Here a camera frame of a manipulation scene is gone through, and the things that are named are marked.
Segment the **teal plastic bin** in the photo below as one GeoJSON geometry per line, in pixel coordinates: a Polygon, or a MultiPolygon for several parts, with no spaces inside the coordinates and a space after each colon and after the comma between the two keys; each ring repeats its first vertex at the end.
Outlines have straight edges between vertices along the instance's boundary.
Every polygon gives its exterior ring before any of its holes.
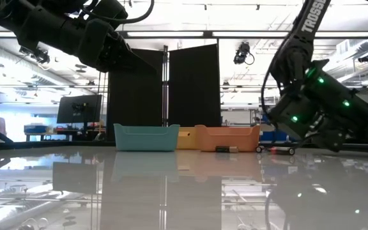
{"type": "Polygon", "coordinates": [[[174,151],[179,129],[179,125],[155,127],[114,124],[116,147],[119,151],[174,151]]]}

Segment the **black room divider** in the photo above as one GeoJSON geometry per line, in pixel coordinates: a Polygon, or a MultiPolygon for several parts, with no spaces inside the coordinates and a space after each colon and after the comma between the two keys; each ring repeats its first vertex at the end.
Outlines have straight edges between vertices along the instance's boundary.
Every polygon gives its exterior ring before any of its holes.
{"type": "Polygon", "coordinates": [[[133,49],[152,65],[157,74],[113,71],[109,74],[107,97],[107,140],[114,141],[113,124],[162,125],[163,52],[133,49]]]}
{"type": "MultiPolygon", "coordinates": [[[[113,71],[109,74],[107,140],[113,124],[161,126],[163,117],[162,51],[134,49],[157,74],[113,71]]],[[[170,51],[168,124],[219,127],[220,82],[217,45],[170,51]]]]}
{"type": "Polygon", "coordinates": [[[169,124],[221,126],[217,45],[170,52],[169,124]]]}

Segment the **green led light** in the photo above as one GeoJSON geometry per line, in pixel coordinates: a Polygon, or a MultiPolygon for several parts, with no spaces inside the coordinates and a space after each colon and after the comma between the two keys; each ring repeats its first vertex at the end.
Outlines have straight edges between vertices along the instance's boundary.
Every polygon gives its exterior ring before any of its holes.
{"type": "Polygon", "coordinates": [[[307,77],[311,77],[312,74],[316,71],[316,68],[311,68],[308,72],[307,72],[307,77]]]}

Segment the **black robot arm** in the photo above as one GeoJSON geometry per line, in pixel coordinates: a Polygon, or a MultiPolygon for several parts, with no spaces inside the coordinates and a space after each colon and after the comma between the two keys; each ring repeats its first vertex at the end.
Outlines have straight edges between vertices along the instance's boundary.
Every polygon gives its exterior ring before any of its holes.
{"type": "MultiPolygon", "coordinates": [[[[14,32],[19,45],[33,53],[42,42],[101,72],[120,68],[154,71],[114,31],[132,20],[126,19],[124,7],[117,0],[101,0],[85,8],[86,1],[0,0],[0,26],[14,32]]],[[[150,14],[153,5],[154,0],[140,20],[150,14]]]]}
{"type": "Polygon", "coordinates": [[[348,134],[368,139],[368,103],[322,71],[328,60],[311,61],[314,37],[329,4],[305,1],[268,69],[261,103],[271,123],[291,137],[339,151],[348,134]],[[267,112],[263,94],[269,73],[281,99],[267,112]]]}

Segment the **yellow bin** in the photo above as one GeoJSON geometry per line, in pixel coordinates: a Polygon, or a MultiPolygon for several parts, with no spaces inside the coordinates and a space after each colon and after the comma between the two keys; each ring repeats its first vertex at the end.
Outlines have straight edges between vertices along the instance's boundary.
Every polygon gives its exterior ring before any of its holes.
{"type": "Polygon", "coordinates": [[[178,150],[198,150],[195,127],[180,127],[178,131],[178,150]]]}

